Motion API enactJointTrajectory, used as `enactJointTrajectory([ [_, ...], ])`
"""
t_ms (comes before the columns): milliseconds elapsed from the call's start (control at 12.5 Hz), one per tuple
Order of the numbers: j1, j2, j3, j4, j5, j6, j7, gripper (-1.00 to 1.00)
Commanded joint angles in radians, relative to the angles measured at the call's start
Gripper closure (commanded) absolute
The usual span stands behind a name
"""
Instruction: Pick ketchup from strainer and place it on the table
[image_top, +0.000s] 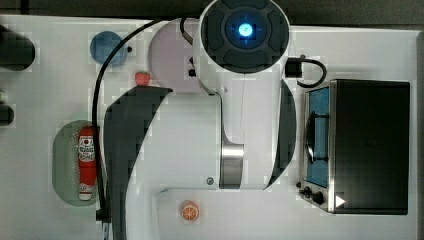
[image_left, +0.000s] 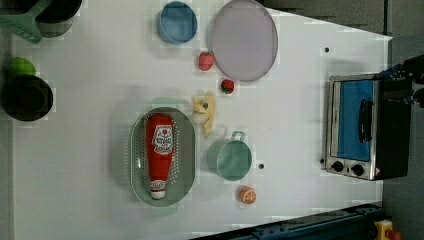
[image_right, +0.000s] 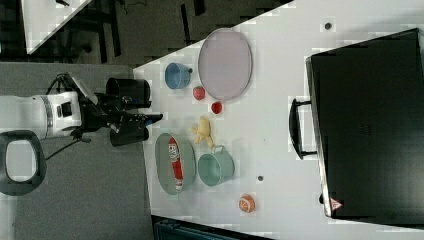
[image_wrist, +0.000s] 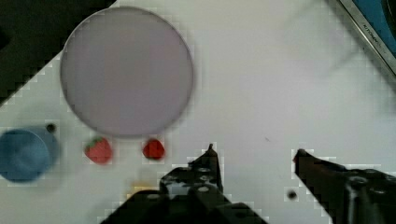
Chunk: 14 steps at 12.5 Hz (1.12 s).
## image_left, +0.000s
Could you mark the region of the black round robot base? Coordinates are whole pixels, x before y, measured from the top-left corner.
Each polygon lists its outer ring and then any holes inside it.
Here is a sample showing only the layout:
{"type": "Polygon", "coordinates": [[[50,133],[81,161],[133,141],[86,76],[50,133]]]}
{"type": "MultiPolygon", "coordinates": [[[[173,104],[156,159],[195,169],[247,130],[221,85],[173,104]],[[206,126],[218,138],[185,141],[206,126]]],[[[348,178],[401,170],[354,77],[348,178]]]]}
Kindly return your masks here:
{"type": "Polygon", "coordinates": [[[46,116],[53,106],[53,91],[41,78],[20,75],[5,83],[1,105],[12,118],[29,122],[46,116]]]}

